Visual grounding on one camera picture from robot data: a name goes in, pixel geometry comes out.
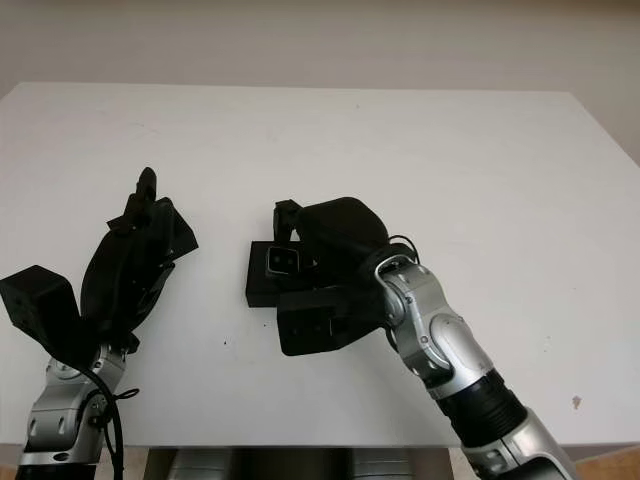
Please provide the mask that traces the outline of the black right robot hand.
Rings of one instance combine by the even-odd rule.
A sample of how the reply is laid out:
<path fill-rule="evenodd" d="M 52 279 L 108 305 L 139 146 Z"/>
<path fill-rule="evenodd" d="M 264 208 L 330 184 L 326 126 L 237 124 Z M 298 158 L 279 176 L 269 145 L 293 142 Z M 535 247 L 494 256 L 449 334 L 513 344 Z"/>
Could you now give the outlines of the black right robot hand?
<path fill-rule="evenodd" d="M 298 237 L 305 274 L 325 284 L 352 282 L 365 261 L 390 244 L 382 220 L 354 197 L 306 207 L 293 200 L 279 201 L 273 231 L 279 245 Z"/>

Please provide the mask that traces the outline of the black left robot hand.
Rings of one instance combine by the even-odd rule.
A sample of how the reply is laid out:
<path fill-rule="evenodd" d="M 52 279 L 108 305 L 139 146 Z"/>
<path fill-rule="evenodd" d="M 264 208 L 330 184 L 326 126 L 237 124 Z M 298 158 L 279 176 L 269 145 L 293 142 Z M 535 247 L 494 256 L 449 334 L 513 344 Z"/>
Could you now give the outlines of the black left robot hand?
<path fill-rule="evenodd" d="M 156 198 L 153 169 L 142 170 L 121 215 L 107 222 L 85 272 L 81 316 L 100 341 L 133 352 L 133 331 L 154 307 L 170 268 L 175 219 L 170 200 Z"/>

